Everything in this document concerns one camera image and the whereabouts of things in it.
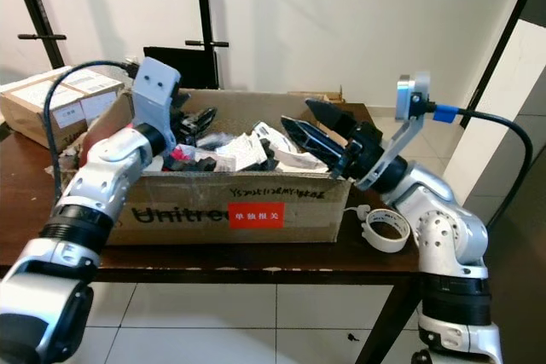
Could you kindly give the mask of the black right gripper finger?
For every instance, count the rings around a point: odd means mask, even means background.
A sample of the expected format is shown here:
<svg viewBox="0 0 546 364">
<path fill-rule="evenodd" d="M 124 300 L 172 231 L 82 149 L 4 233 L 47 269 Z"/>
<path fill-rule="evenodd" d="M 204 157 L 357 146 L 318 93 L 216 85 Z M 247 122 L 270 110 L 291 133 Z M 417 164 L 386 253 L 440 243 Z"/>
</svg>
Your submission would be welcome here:
<svg viewBox="0 0 546 364">
<path fill-rule="evenodd" d="M 354 138 L 358 127 L 358 121 L 351 113 L 340 110 L 334 103 L 320 101 L 313 98 L 305 99 L 309 110 L 315 115 L 317 121 L 334 131 L 340 137 L 350 141 Z"/>
<path fill-rule="evenodd" d="M 318 129 L 312 123 L 281 116 L 280 122 L 288 137 L 306 153 L 312 154 L 330 170 L 332 178 L 351 178 L 348 173 L 350 158 L 346 148 Z"/>
</svg>

